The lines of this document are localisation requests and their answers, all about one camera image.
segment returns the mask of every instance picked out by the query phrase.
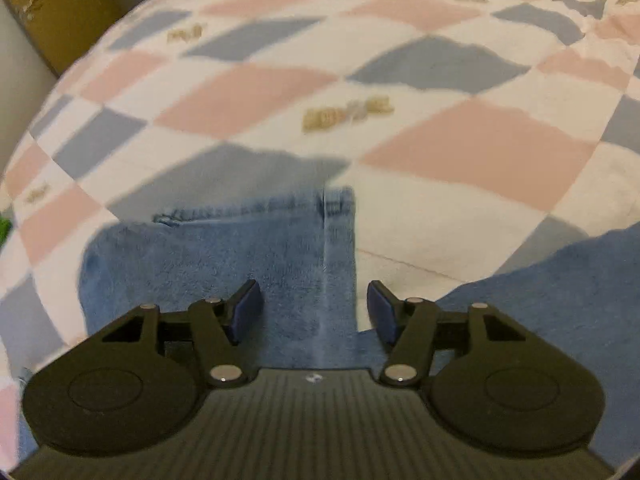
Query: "green object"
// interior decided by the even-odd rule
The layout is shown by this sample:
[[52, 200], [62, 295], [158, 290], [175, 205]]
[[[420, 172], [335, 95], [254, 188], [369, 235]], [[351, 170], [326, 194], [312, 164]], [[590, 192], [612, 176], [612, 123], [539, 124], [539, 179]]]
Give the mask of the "green object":
[[11, 220], [0, 216], [0, 247], [4, 245], [4, 242], [9, 236], [9, 232], [11, 231], [12, 226], [13, 224], [11, 224]]

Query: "circular pad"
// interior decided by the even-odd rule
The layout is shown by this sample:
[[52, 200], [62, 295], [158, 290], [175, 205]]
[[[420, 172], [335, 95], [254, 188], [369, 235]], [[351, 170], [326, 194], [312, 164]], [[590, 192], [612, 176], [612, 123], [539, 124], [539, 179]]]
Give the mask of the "circular pad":
[[428, 393], [441, 419], [498, 452], [584, 444], [604, 409], [596, 378], [551, 346], [489, 343], [451, 362]]
[[150, 446], [185, 423], [198, 391], [177, 363], [135, 344], [72, 350], [35, 374], [22, 401], [39, 444], [70, 454]]

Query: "checkered blanket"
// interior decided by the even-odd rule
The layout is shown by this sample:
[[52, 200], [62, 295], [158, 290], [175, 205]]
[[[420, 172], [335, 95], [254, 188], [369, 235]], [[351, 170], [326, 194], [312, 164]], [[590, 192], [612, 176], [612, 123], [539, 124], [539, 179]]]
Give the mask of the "checkered blanket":
[[640, 220], [639, 0], [148, 0], [60, 79], [0, 187], [0, 466], [17, 387], [85, 337], [118, 219], [356, 193], [358, 319]]

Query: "towel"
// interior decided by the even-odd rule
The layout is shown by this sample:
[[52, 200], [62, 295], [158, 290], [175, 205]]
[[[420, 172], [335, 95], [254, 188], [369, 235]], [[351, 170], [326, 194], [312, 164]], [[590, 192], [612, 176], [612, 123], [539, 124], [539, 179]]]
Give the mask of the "towel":
[[[174, 210], [155, 223], [99, 232], [82, 259], [78, 294], [88, 335], [142, 303], [184, 310], [258, 281], [264, 313], [238, 349], [262, 367], [354, 362], [354, 203], [350, 189]], [[20, 419], [20, 460], [34, 450]]]
[[[496, 306], [596, 375], [606, 407], [594, 452], [614, 467], [640, 452], [640, 223], [462, 285], [437, 303], [466, 311], [476, 301]], [[362, 338], [361, 352], [378, 372], [380, 345], [373, 333]]]

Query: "metal rivet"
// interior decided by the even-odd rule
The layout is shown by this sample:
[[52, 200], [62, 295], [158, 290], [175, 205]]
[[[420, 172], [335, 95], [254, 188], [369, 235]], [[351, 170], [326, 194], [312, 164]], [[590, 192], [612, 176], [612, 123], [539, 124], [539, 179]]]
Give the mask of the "metal rivet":
[[305, 381], [311, 384], [318, 384], [322, 379], [324, 379], [324, 377], [320, 374], [309, 374], [305, 377]]
[[409, 365], [391, 365], [385, 368], [385, 375], [398, 383], [403, 381], [410, 381], [418, 372], [414, 367]]
[[227, 381], [235, 381], [242, 376], [242, 370], [235, 365], [218, 365], [209, 372], [211, 377], [223, 383]]

